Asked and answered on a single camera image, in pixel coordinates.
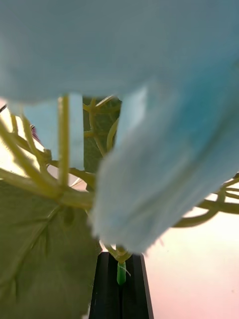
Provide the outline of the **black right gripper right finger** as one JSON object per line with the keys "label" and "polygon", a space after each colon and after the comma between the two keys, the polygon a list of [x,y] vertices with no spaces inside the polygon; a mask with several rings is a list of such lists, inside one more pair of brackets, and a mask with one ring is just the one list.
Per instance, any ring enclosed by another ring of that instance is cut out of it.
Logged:
{"label": "black right gripper right finger", "polygon": [[126,283],[122,289],[122,318],[154,318],[144,256],[133,254],[126,260],[126,270]]}

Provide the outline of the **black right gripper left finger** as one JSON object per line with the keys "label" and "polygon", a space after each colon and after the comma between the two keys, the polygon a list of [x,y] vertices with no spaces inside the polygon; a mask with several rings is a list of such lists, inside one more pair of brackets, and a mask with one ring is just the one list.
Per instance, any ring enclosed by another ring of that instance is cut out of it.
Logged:
{"label": "black right gripper left finger", "polygon": [[108,252],[97,258],[89,318],[119,319],[120,295],[117,283],[118,262]]}

